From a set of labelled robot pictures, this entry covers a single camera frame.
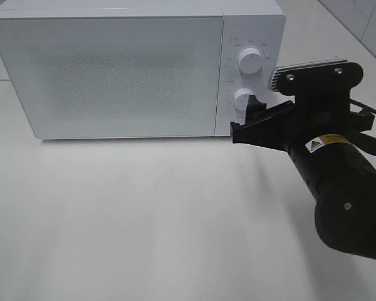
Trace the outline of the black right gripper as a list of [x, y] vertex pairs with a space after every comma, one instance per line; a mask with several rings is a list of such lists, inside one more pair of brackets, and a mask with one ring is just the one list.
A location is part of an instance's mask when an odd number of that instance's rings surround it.
[[353, 136], [373, 118], [351, 112], [347, 93], [270, 108], [250, 95], [245, 122], [230, 123], [232, 143], [286, 151], [317, 201], [376, 201], [376, 169]]

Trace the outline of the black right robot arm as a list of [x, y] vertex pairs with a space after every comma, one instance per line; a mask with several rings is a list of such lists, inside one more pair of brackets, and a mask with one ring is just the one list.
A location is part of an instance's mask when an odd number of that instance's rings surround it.
[[315, 199], [316, 231], [328, 247], [376, 260], [376, 169], [340, 119], [305, 115], [287, 101], [272, 108], [249, 96], [232, 141], [286, 152]]

